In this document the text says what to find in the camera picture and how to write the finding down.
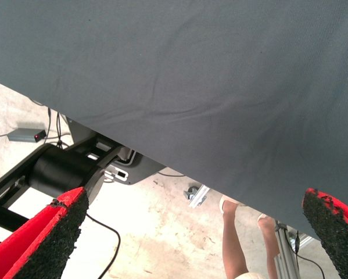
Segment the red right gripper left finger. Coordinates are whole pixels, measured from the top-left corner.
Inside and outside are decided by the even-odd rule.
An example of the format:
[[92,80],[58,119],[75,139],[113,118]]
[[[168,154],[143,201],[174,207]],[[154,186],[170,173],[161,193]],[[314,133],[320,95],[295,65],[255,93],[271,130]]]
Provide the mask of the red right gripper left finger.
[[83,187],[46,205],[0,243],[0,278],[61,278],[88,207]]

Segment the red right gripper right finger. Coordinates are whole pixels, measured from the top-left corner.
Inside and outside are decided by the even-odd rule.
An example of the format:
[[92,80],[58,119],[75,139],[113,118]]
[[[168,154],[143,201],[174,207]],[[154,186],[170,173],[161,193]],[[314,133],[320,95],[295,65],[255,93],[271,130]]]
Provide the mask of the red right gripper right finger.
[[306,190],[303,213],[340,278],[348,278],[348,205],[314,188]]

